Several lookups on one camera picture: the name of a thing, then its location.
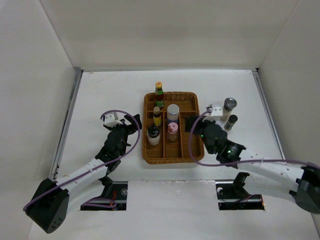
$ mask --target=table surface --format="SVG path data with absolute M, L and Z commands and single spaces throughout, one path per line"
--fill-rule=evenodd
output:
M 163 83 L 165 92 L 195 93 L 200 112 L 204 112 L 210 104 L 223 105 L 227 97 L 235 98 L 238 104 L 232 113 L 238 116 L 238 121 L 228 133 L 228 139 L 256 153 L 281 159 L 251 70 L 85 72 L 77 94 L 58 177 L 74 172 L 99 152 L 108 135 L 100 120 L 102 113 L 111 109 L 123 110 L 142 117 L 144 96 L 154 92 L 157 81 Z M 133 144 L 137 135 L 129 136 L 128 142 Z M 215 156 L 207 152 L 201 161 L 217 163 Z M 233 179 L 237 173 L 232 167 L 203 167 L 195 163 L 149 165 L 142 157 L 140 139 L 136 148 L 109 177 L 114 181 L 216 180 Z
M 263 197 L 265 210 L 221 211 L 213 181 L 129 181 L 126 211 L 75 211 L 29 240 L 319 240 L 311 215 Z

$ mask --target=bottle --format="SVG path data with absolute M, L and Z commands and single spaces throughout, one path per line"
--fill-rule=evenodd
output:
M 162 82 L 157 81 L 155 83 L 155 106 L 162 109 L 165 105 L 165 95 L 164 91 L 162 90 Z
M 161 126 L 161 113 L 160 108 L 158 106 L 155 106 L 153 108 L 153 123 L 156 127 Z
M 236 115 L 231 115 L 224 125 L 224 129 L 230 131 L 232 127 L 235 125 L 236 121 L 238 121 L 238 117 Z
M 170 142 L 174 142 L 178 140 L 178 124 L 175 122 L 171 122 L 168 125 L 168 132 L 166 134 L 166 139 L 169 140 Z
M 232 98 L 228 97 L 224 100 L 224 105 L 223 105 L 223 115 L 220 117 L 222 121 L 227 121 L 231 115 L 232 110 L 237 106 L 237 101 Z
M 152 146 L 156 146 L 160 143 L 160 129 L 152 124 L 147 131 L 148 142 Z
M 167 124 L 170 123 L 176 123 L 178 124 L 179 121 L 179 112 L 180 112 L 180 108 L 178 105 L 176 104 L 170 104 L 166 110 L 166 121 Z

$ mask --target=pink lid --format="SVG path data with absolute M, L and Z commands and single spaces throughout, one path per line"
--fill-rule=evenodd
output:
M 168 132 L 170 134 L 176 134 L 178 132 L 178 124 L 176 124 L 175 122 L 169 123 Z

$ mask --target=wooden tray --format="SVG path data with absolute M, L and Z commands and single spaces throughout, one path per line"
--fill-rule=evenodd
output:
M 179 114 L 179 138 L 175 142 L 167 141 L 167 107 L 176 104 L 180 108 Z M 193 92 L 165 92 L 164 107 L 160 110 L 162 125 L 160 126 L 160 143 L 152 146 L 148 142 L 147 130 L 154 121 L 155 93 L 148 93 L 144 97 L 143 107 L 143 138 L 142 156 L 148 164 L 177 164 L 192 163 L 189 155 L 189 133 L 185 132 L 185 118 L 199 115 L 197 95 Z M 197 161 L 205 156 L 204 145 L 199 136 L 192 136 L 192 154 Z

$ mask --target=white wall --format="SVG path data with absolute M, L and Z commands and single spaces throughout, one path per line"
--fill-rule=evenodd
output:
M 258 68 L 297 0 L 41 0 L 89 69 Z
M 28 238 L 22 211 L 49 173 L 75 72 L 38 0 L 0 0 L 0 234 Z
M 286 158 L 320 165 L 319 10 L 319 0 L 299 0 L 259 74 Z

